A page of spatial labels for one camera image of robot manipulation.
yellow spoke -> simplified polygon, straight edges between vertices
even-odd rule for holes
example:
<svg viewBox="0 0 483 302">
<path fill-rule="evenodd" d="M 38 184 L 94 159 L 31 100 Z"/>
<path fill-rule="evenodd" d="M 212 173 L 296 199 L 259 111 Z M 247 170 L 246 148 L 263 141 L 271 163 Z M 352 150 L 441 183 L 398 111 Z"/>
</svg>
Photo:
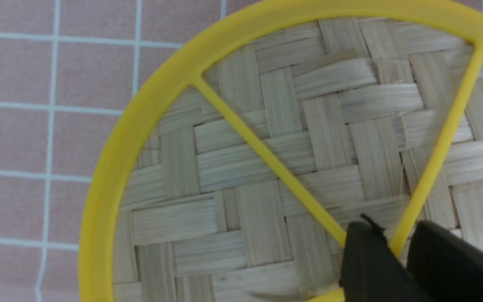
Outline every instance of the yellow spoke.
<svg viewBox="0 0 483 302">
<path fill-rule="evenodd" d="M 194 80 L 193 85 L 212 103 L 219 113 L 232 125 L 234 130 L 251 146 L 263 161 L 274 171 L 284 182 L 301 203 L 311 212 L 316 220 L 324 226 L 338 243 L 345 244 L 345 231 L 326 212 L 326 210 L 310 195 L 310 193 L 299 183 L 288 169 L 277 159 L 277 157 L 262 143 L 262 141 L 247 127 L 247 125 L 223 102 L 212 88 L 201 78 Z"/>
<path fill-rule="evenodd" d="M 445 157 L 450 150 L 450 145 L 454 139 L 454 135 L 458 130 L 462 116 L 464 115 L 465 108 L 467 107 L 467 102 L 473 88 L 475 86 L 476 79 L 480 72 L 483 63 L 483 46 L 476 46 L 475 53 L 473 53 L 471 62 L 467 67 L 467 71 L 462 81 L 460 90 L 456 95 L 454 104 L 452 105 L 450 112 L 448 113 L 447 122 L 441 130 L 441 135 L 437 140 L 435 149 L 431 155 L 430 161 L 426 166 L 426 170 L 422 174 L 418 186 L 416 187 L 413 196 L 411 197 L 410 204 L 406 209 L 400 224 L 398 225 L 395 236 L 393 237 L 390 247 L 391 250 L 398 257 L 404 244 L 408 239 L 408 235 L 416 222 L 418 213 L 422 210 L 422 206 L 430 193 L 431 187 L 433 187 L 435 179 L 443 166 Z"/>
</svg>

yellow plastic rim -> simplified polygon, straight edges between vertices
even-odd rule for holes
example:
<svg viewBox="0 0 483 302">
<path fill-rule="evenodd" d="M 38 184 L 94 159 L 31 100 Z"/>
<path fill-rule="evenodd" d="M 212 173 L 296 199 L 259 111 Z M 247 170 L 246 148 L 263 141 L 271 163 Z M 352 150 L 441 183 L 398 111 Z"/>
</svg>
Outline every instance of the yellow plastic rim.
<svg viewBox="0 0 483 302">
<path fill-rule="evenodd" d="M 107 141 L 89 188 L 79 242 L 79 287 L 83 302 L 113 302 L 112 252 L 117 211 L 126 181 L 146 138 L 176 96 L 188 85 L 224 115 L 285 185 L 344 245 L 344 230 L 324 211 L 266 146 L 211 90 L 201 75 L 243 44 L 283 27 L 321 18 L 381 16 L 423 23 L 460 36 L 475 46 L 434 153 L 390 246 L 399 255 L 439 173 L 483 63 L 483 15 L 448 0 L 266 0 L 209 27 L 184 45 L 144 84 Z M 341 301 L 342 290 L 312 299 Z"/>
</svg>

black plastic piece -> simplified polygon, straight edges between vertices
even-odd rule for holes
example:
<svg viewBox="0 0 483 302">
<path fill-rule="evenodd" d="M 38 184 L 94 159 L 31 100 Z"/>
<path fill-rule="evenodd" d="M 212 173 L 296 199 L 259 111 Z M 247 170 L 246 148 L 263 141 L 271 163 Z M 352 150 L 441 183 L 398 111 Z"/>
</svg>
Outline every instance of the black plastic piece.
<svg viewBox="0 0 483 302">
<path fill-rule="evenodd" d="M 483 252 L 431 221 L 416 227 L 408 271 L 436 302 L 483 301 Z"/>
<path fill-rule="evenodd" d="M 387 247 L 382 228 L 370 224 L 348 226 L 341 279 L 346 302 L 433 302 Z"/>
</svg>

woven bamboo basket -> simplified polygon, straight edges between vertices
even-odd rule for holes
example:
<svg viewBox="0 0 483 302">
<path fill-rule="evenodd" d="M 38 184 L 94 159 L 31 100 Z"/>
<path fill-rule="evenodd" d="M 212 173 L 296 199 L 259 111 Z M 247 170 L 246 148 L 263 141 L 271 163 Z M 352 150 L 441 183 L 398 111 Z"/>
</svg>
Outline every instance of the woven bamboo basket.
<svg viewBox="0 0 483 302">
<path fill-rule="evenodd" d="M 341 226 L 366 213 L 391 238 L 472 54 L 468 42 L 418 23 L 319 19 L 238 48 L 204 79 Z M 483 250 L 483 65 L 419 219 Z M 188 87 L 123 193 L 115 299 L 304 301 L 337 288 L 341 252 Z"/>
</svg>

tiled surface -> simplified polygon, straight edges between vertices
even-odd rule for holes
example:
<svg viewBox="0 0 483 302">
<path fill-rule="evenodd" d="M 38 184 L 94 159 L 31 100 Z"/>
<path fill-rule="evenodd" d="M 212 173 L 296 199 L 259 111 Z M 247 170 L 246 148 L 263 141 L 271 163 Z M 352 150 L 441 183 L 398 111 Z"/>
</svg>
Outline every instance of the tiled surface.
<svg viewBox="0 0 483 302">
<path fill-rule="evenodd" d="M 184 43 L 218 21 L 221 0 L 143 0 L 141 39 Z"/>
<path fill-rule="evenodd" d="M 77 252 L 48 250 L 41 287 L 44 302 L 78 302 Z"/>
<path fill-rule="evenodd" d="M 0 101 L 47 104 L 52 43 L 0 39 Z"/>
<path fill-rule="evenodd" d="M 46 170 L 48 113 L 0 108 L 0 169 L 23 172 Z"/>
<path fill-rule="evenodd" d="M 133 67 L 132 46 L 61 43 L 55 103 L 124 109 L 132 98 Z"/>
<path fill-rule="evenodd" d="M 87 183 L 52 181 L 48 240 L 79 242 L 79 226 L 87 189 Z"/>
<path fill-rule="evenodd" d="M 56 112 L 52 171 L 92 176 L 96 160 L 117 119 L 115 115 Z"/>
<path fill-rule="evenodd" d="M 136 0 L 60 0 L 61 35 L 135 37 Z"/>
<path fill-rule="evenodd" d="M 44 180 L 0 176 L 0 237 L 42 240 Z"/>
<path fill-rule="evenodd" d="M 79 301 L 88 182 L 132 92 L 222 12 L 254 2 L 0 0 L 0 301 Z"/>
<path fill-rule="evenodd" d="M 476 10 L 482 10 L 483 0 L 461 0 L 457 1 Z"/>
<path fill-rule="evenodd" d="M 0 301 L 34 301 L 40 248 L 0 245 Z"/>
<path fill-rule="evenodd" d="M 260 2 L 260 0 L 232 0 L 226 3 L 226 14 L 230 15 L 233 12 L 239 11 L 240 9 L 244 8 L 245 6 L 255 4 L 256 2 Z"/>
<path fill-rule="evenodd" d="M 176 49 L 142 47 L 140 49 L 139 87 L 167 60 Z"/>
<path fill-rule="evenodd" d="M 51 34 L 54 6 L 46 0 L 0 0 L 0 32 Z"/>
</svg>

